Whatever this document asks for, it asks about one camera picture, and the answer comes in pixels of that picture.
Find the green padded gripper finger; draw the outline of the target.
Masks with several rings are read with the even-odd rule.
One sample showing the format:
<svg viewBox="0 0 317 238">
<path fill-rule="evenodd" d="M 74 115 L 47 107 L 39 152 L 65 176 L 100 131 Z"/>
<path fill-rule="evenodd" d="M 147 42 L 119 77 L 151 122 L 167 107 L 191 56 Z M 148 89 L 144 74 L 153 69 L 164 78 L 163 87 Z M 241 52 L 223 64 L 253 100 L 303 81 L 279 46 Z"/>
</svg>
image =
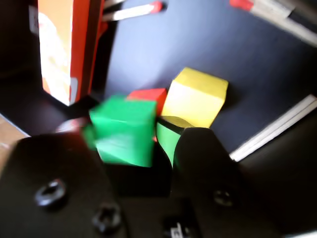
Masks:
<svg viewBox="0 0 317 238">
<path fill-rule="evenodd" d="M 280 238 L 255 193 L 214 132 L 184 119 L 160 116 L 158 126 L 178 134 L 174 187 L 189 199 L 203 238 Z"/>
</svg>

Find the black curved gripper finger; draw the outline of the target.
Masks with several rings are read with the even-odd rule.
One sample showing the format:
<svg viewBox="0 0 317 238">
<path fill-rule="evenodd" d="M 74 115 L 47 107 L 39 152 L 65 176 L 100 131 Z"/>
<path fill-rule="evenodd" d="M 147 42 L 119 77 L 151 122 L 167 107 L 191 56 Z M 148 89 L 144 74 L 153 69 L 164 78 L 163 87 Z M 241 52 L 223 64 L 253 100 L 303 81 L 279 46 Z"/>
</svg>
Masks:
<svg viewBox="0 0 317 238">
<path fill-rule="evenodd" d="M 79 132 L 21 139 L 0 177 L 3 238 L 127 238 L 101 160 Z"/>
</svg>

